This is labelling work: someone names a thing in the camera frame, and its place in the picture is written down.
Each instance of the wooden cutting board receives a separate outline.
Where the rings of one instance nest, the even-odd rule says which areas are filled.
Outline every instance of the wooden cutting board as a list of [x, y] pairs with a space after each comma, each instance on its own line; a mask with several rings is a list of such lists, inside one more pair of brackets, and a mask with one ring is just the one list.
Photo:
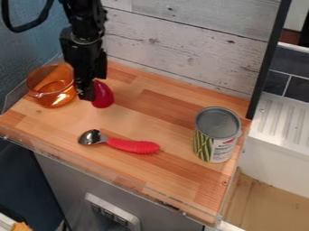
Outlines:
[[[188, 217], [213, 225], [237, 167], [250, 121], [248, 101], [109, 63], [116, 102], [97, 109], [77, 98], [60, 108], [43, 108], [24, 97], [0, 117], [0, 131], [40, 154], [133, 191]], [[233, 157], [207, 163], [192, 151], [194, 117], [206, 106], [225, 106], [242, 120], [243, 135]], [[82, 146], [89, 129], [159, 143], [153, 155], [121, 152], [104, 144]]]

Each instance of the wooden floor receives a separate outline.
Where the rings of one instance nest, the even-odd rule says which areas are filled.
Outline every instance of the wooden floor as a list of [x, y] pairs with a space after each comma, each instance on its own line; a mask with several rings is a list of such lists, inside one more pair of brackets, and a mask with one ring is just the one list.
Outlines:
[[309, 230], [309, 199], [239, 171], [236, 179], [223, 220], [246, 231]]

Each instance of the tin can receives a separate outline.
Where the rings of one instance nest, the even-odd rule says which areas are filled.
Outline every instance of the tin can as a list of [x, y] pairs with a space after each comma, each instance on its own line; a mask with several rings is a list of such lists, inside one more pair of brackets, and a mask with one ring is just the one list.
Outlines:
[[195, 118], [194, 152], [205, 162], [225, 162], [241, 136], [239, 117], [224, 107], [203, 109]]

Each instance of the dark tile wall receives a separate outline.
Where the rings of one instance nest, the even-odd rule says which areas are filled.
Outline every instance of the dark tile wall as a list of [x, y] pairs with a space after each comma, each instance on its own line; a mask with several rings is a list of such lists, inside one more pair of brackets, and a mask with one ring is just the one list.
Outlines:
[[264, 91], [309, 103], [309, 51], [278, 45]]

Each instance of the blue wall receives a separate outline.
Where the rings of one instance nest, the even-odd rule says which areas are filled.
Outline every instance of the blue wall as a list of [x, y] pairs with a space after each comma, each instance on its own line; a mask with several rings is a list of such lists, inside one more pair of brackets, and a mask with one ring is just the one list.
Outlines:
[[[37, 17], [46, 0], [10, 0], [14, 25], [27, 23]], [[19, 85], [35, 68], [61, 54], [59, 34], [68, 20], [56, 0], [48, 19], [27, 32], [13, 33], [0, 18], [0, 110], [5, 95]]]

